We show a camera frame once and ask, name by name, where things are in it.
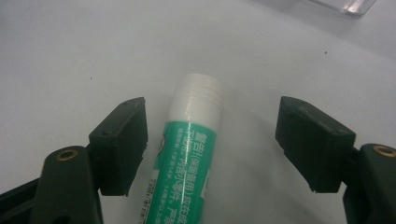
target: white background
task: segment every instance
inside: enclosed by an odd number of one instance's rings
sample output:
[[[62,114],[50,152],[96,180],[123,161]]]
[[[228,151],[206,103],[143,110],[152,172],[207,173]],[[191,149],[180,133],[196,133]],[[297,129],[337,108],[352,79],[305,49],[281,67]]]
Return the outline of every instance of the white background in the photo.
[[[1,1],[0,193],[86,146],[119,103],[144,96],[148,148],[105,223],[137,223],[177,81],[226,87],[203,214],[216,223],[347,223],[338,194],[310,191],[274,136],[282,95],[396,147],[396,2],[349,18],[299,0]]]

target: brass screw hole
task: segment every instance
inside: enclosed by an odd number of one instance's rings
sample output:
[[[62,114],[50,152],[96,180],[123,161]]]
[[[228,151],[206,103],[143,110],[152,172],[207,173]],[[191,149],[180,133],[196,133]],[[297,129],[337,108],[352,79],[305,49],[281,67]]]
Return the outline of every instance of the brass screw hole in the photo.
[[[375,146],[374,151],[382,156],[396,158],[396,151],[390,147]]]
[[[57,161],[69,161],[77,156],[78,152],[75,149],[67,149],[56,155]]]

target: green glue stick label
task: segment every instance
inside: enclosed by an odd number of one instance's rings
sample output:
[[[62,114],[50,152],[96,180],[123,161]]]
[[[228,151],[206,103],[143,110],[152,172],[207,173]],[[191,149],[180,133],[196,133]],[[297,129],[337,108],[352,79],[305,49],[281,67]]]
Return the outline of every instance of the green glue stick label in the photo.
[[[201,222],[215,132],[191,122],[165,127],[140,224]]]

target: glue stick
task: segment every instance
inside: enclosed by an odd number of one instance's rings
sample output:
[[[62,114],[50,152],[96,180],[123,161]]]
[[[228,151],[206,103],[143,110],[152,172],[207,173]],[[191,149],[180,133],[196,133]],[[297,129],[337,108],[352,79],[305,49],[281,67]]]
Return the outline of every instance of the glue stick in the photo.
[[[201,223],[221,112],[221,85],[192,74],[176,88],[140,224]]]

